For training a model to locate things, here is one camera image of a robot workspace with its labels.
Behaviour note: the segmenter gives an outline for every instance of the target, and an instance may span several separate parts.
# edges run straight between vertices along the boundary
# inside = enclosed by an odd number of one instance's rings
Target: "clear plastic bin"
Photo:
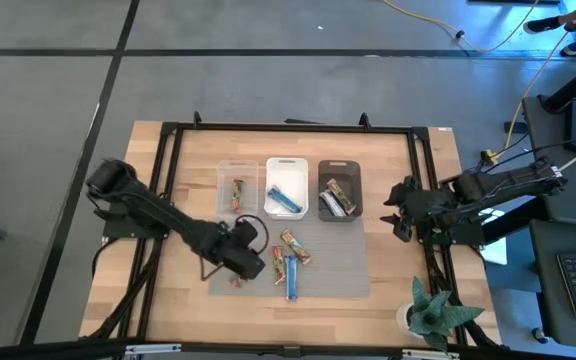
[[[241,208],[232,208],[233,183],[242,180]],[[252,160],[224,160],[217,164],[217,219],[234,221],[259,211],[259,165]]]
[[[271,219],[300,220],[308,212],[308,161],[302,158],[270,158],[266,161],[266,192],[277,186],[281,192],[302,207],[299,214],[290,212],[264,195],[264,210]]]

